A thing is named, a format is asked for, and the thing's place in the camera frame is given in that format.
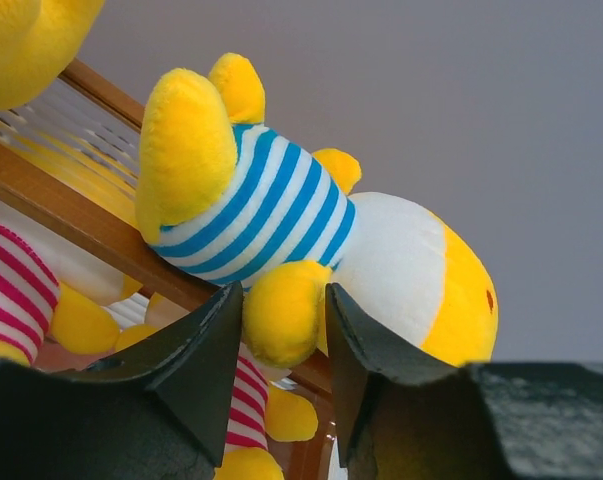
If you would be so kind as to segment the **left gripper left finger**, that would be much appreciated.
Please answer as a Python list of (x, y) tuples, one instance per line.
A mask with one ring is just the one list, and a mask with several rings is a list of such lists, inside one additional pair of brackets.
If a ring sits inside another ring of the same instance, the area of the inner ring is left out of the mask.
[(83, 371), (0, 359), (0, 479), (209, 479), (221, 464), (243, 293)]

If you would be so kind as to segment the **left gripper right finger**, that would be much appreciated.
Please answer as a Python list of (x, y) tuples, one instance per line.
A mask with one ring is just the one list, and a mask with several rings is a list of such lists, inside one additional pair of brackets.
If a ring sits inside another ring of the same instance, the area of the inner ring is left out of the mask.
[(326, 289), (339, 462), (352, 479), (603, 479), (603, 363), (453, 367)]

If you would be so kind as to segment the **yellow plush red stripes front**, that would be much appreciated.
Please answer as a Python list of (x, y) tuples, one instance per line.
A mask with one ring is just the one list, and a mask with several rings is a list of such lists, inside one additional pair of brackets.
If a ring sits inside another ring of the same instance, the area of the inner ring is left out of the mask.
[(275, 385), (245, 344), (239, 347), (222, 464), (215, 480), (283, 479), (269, 451), (270, 439), (282, 443), (313, 439), (318, 416), (312, 403)]

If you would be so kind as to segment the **yellow plush red stripes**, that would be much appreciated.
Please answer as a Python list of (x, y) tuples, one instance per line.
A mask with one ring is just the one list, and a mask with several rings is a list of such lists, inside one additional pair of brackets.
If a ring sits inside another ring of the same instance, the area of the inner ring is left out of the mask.
[(269, 451), (270, 439), (282, 443), (313, 439), (318, 416), (312, 403), (275, 385), (245, 344), (239, 347), (222, 464), (215, 480), (283, 479)]
[(121, 328), (107, 306), (136, 280), (0, 201), (0, 358), (31, 366), (46, 339), (78, 355), (123, 350), (155, 333)]

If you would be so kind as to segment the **yellow plush red stripes top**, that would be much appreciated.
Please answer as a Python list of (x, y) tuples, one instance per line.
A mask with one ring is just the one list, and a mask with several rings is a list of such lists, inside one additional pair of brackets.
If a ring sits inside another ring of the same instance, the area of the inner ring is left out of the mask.
[(46, 339), (78, 355), (123, 350), (155, 333), (121, 328), (107, 306), (136, 280), (0, 201), (0, 358), (31, 366)]

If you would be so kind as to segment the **yellow plush blue stripes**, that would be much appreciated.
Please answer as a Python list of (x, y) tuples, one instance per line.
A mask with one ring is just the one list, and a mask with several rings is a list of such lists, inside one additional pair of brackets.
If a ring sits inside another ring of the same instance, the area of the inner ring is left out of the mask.
[(0, 110), (44, 91), (79, 51), (104, 3), (0, 1)]

